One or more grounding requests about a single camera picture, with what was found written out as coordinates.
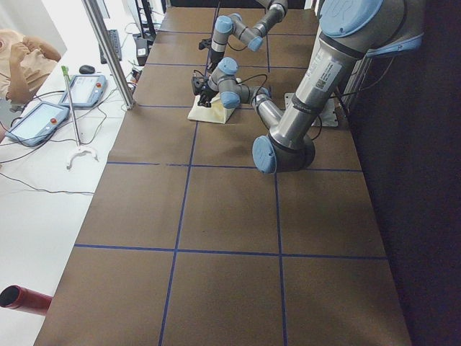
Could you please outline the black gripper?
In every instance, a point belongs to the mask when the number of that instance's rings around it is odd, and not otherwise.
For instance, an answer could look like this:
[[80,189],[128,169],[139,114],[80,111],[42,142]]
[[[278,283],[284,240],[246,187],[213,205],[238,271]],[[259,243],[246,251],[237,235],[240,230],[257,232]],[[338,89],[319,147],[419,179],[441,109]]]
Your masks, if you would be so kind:
[[215,91],[212,89],[208,83],[203,84],[201,91],[200,91],[200,97],[197,100],[197,105],[199,107],[203,107],[204,103],[205,106],[208,108],[212,107],[212,99],[218,94],[218,91]]
[[211,50],[210,62],[207,66],[207,71],[213,72],[217,68],[219,62],[221,62],[223,57],[224,57],[224,52],[217,52],[217,51]]

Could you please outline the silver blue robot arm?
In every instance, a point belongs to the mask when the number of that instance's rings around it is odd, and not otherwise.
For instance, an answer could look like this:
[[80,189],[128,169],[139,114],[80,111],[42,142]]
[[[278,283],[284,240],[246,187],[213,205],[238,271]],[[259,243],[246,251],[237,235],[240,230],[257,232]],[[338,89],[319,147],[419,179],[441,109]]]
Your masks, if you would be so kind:
[[230,36],[236,37],[249,50],[256,52],[268,32],[287,14],[287,1],[259,1],[259,3],[264,6],[267,13],[253,27],[247,26],[238,13],[217,17],[210,40],[210,64],[207,67],[209,74],[224,58]]
[[253,144],[256,168],[265,174],[293,172],[308,167],[315,146],[308,129],[327,100],[355,63],[367,57],[391,57],[421,45],[425,1],[325,1],[317,34],[319,49],[285,111],[264,87],[249,87],[236,80],[237,62],[224,55],[233,35],[249,50],[257,51],[269,30],[288,11],[286,1],[262,1],[267,13],[253,27],[239,14],[219,16],[210,39],[208,76],[193,76],[198,105],[210,107],[216,95],[226,109],[250,104],[268,128]]

